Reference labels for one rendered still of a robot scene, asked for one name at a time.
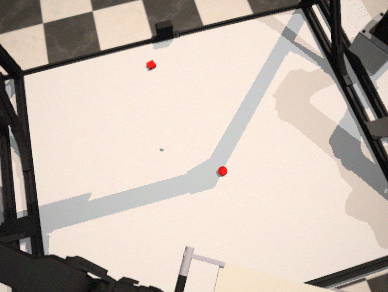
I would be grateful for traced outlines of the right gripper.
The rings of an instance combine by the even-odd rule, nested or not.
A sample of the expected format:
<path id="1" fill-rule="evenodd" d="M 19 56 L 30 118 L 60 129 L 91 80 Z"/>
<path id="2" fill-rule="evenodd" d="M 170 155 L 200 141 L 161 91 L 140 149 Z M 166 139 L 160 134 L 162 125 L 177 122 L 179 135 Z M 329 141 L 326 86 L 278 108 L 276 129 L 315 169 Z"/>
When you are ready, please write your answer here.
<path id="1" fill-rule="evenodd" d="M 138 280 L 135 280 L 135 279 L 132 279 L 132 278 L 128 278 L 128 277 L 122 277 L 118 280 L 118 282 L 122 282 L 123 283 L 127 283 L 127 285 L 129 286 L 131 292 L 164 292 L 163 290 L 161 290 L 160 288 L 157 288 L 157 287 L 154 287 L 154 286 L 144 286 L 144 285 L 140 285 L 140 287 L 146 287 L 145 290 L 143 288 L 139 288 L 137 287 L 136 285 L 134 284 L 139 284 L 139 281 Z M 130 284 L 128 284 L 130 283 Z M 155 290 L 156 289 L 156 290 Z M 159 291 L 158 291 L 159 290 Z"/>

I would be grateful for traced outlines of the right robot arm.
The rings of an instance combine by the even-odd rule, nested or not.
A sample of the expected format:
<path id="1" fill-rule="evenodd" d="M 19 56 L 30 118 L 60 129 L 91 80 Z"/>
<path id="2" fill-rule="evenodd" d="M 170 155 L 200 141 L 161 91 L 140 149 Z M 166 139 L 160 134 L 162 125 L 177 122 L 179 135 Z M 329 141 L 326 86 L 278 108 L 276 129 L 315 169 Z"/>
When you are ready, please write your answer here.
<path id="1" fill-rule="evenodd" d="M 0 240 L 0 283 L 16 292 L 131 292 L 108 271 L 78 255 L 34 256 Z"/>

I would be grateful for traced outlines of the small red block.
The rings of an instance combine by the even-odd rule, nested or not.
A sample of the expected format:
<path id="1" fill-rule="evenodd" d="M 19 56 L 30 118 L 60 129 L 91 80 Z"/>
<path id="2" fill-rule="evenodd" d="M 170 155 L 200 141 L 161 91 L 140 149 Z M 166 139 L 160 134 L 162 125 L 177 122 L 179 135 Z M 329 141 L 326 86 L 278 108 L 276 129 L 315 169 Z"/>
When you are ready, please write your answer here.
<path id="1" fill-rule="evenodd" d="M 156 67 L 156 64 L 154 63 L 153 60 L 151 60 L 150 62 L 148 62 L 148 63 L 146 63 L 146 64 L 147 64 L 147 66 L 148 66 L 148 68 L 149 68 L 150 70 L 152 70 L 152 69 L 154 69 L 154 68 Z"/>

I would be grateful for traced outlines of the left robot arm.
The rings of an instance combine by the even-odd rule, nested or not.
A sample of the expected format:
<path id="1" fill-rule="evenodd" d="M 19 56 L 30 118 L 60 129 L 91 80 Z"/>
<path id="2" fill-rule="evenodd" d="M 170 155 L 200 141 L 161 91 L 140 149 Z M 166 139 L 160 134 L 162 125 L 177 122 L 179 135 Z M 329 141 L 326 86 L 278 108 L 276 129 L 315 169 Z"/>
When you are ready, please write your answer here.
<path id="1" fill-rule="evenodd" d="M 383 23 L 382 23 L 383 21 Z M 385 25 L 386 24 L 386 25 Z M 388 46 L 388 10 L 384 17 L 370 29 L 370 33 Z"/>

